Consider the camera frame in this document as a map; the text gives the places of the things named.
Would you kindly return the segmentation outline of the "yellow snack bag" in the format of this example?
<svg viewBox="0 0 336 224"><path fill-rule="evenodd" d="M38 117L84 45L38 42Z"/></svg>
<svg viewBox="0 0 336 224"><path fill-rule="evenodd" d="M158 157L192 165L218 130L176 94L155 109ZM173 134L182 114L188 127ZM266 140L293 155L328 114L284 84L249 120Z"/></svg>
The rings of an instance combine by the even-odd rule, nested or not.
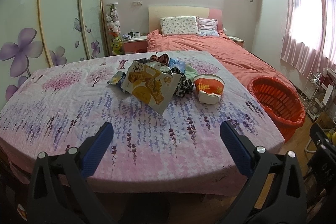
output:
<svg viewBox="0 0 336 224"><path fill-rule="evenodd" d="M162 115L173 97L181 75L156 61L139 59L127 70L121 88Z"/></svg>

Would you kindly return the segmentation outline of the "blue cracker chip bag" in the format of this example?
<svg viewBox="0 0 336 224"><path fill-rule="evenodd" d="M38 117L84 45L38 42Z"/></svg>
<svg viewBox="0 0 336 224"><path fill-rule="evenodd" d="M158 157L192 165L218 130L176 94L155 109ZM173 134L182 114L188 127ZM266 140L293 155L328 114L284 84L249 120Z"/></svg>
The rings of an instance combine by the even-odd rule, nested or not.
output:
<svg viewBox="0 0 336 224"><path fill-rule="evenodd" d="M107 82L107 84L121 86L125 78L125 72L117 71L116 74Z"/></svg>

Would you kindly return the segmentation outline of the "red white paper bowl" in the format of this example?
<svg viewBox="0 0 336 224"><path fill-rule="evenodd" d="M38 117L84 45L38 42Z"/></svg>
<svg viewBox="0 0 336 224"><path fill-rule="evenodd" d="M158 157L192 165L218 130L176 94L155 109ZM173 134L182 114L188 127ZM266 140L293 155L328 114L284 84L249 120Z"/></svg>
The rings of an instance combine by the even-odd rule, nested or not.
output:
<svg viewBox="0 0 336 224"><path fill-rule="evenodd" d="M201 74L194 77L198 100L202 104L215 105L220 102L225 82L217 75Z"/></svg>

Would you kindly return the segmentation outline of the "white mug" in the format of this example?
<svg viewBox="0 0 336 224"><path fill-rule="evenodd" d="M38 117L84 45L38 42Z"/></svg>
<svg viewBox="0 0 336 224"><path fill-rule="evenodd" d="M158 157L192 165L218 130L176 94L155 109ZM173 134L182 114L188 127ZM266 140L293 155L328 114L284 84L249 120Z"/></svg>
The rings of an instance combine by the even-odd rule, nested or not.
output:
<svg viewBox="0 0 336 224"><path fill-rule="evenodd" d="M134 33L134 38L139 38L139 37L140 37L140 34L141 34L140 32L135 32L135 33Z"/></svg>

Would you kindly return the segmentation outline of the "striped pink pillow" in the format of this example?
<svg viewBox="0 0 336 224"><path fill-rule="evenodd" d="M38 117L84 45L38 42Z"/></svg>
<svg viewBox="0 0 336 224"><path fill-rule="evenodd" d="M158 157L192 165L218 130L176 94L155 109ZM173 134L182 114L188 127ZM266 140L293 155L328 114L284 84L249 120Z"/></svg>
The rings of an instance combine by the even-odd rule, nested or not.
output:
<svg viewBox="0 0 336 224"><path fill-rule="evenodd" d="M197 17L198 32L200 36L219 37L218 20Z"/></svg>

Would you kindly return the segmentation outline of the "red plastic laundry basket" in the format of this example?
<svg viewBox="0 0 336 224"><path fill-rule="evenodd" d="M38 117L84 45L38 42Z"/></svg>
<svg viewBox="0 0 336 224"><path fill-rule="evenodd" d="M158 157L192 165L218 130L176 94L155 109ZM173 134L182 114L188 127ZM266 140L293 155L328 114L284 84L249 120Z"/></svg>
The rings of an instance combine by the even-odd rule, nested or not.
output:
<svg viewBox="0 0 336 224"><path fill-rule="evenodd" d="M304 105L297 93L278 79L254 78L247 90L257 99L286 142L303 126L306 117Z"/></svg>

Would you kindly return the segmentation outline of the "blue tissue pack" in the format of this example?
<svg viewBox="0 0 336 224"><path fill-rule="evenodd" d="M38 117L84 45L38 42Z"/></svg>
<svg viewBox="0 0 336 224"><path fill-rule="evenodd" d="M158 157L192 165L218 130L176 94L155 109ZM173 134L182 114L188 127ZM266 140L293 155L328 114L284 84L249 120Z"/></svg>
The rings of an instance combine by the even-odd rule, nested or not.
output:
<svg viewBox="0 0 336 224"><path fill-rule="evenodd" d="M179 59L170 58L169 59L170 68L178 68L181 72L185 70L185 62Z"/></svg>

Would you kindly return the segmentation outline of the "black floral cloth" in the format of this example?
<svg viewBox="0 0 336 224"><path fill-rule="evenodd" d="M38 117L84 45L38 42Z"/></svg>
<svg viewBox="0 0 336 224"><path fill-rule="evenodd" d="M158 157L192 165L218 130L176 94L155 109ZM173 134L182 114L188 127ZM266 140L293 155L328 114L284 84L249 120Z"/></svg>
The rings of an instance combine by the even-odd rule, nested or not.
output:
<svg viewBox="0 0 336 224"><path fill-rule="evenodd" d="M186 95L191 94L194 90L194 83L190 79L188 79L185 74L181 72L178 68L171 68L171 71L175 74L180 75L181 77L175 89L174 95L183 98Z"/></svg>

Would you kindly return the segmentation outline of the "beige pink headboard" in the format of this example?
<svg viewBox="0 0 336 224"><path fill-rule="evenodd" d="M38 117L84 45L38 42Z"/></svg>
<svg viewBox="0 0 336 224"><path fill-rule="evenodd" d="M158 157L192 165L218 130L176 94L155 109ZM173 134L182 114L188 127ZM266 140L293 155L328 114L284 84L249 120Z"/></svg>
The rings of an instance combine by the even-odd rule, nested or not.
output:
<svg viewBox="0 0 336 224"><path fill-rule="evenodd" d="M160 29L160 18L173 16L200 16L201 18L217 19L218 29L223 29L222 10L194 6L149 6L149 32Z"/></svg>

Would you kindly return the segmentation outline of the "far bedside table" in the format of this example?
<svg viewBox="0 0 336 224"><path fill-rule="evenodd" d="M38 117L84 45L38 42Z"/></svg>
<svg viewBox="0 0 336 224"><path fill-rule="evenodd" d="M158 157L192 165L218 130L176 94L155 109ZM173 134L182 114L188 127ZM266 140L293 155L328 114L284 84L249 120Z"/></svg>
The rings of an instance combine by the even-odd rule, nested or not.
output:
<svg viewBox="0 0 336 224"><path fill-rule="evenodd" d="M237 45L241 46L242 48L244 48L244 40L237 38L236 36L227 36L227 38L229 38L230 40L232 40L233 42L235 42Z"/></svg>

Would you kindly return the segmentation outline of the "light green sock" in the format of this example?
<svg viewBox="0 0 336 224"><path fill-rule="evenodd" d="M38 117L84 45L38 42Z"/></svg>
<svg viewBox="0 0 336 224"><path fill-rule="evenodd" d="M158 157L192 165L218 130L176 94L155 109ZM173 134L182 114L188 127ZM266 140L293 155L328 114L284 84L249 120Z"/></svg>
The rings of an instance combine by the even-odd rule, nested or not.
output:
<svg viewBox="0 0 336 224"><path fill-rule="evenodd" d="M189 79L193 82L194 78L199 75L199 72L195 68L193 68L190 63L186 63L184 74L185 74L187 79Z"/></svg>

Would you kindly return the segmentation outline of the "pink window curtain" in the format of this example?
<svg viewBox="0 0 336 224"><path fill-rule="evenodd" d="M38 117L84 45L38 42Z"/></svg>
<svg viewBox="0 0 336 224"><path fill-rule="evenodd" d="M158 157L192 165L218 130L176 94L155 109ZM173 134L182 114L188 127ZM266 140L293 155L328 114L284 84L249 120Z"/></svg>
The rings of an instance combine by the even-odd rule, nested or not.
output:
<svg viewBox="0 0 336 224"><path fill-rule="evenodd" d="M335 0L288 0L281 59L305 77L335 69Z"/></svg>

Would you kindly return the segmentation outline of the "pink bedside table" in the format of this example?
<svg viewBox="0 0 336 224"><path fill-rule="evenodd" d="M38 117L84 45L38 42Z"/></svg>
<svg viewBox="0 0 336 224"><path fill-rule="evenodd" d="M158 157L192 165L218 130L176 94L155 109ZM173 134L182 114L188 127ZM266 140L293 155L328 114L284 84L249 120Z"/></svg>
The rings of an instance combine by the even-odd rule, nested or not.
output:
<svg viewBox="0 0 336 224"><path fill-rule="evenodd" d="M140 36L123 41L123 49L126 54L147 52L147 37Z"/></svg>

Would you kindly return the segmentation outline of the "brown red scrunchie cloth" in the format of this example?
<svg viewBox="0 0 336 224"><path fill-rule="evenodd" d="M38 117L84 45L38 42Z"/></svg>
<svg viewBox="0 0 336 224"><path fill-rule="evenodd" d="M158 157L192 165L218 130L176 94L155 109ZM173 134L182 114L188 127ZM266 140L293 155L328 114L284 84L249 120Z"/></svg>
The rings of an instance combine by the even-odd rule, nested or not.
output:
<svg viewBox="0 0 336 224"><path fill-rule="evenodd" d="M156 61L161 63L162 65L168 65L169 64L169 56L167 53L164 53L163 55L157 56L157 55L152 55L150 57L151 61Z"/></svg>

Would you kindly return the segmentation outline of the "hanging plush toy column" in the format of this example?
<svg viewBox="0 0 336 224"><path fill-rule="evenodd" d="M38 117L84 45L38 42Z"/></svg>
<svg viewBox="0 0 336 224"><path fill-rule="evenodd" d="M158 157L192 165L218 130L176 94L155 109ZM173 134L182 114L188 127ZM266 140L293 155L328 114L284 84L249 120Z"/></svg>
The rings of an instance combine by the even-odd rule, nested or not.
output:
<svg viewBox="0 0 336 224"><path fill-rule="evenodd" d="M106 11L108 46L111 55L124 54L117 5L118 2L108 4Z"/></svg>

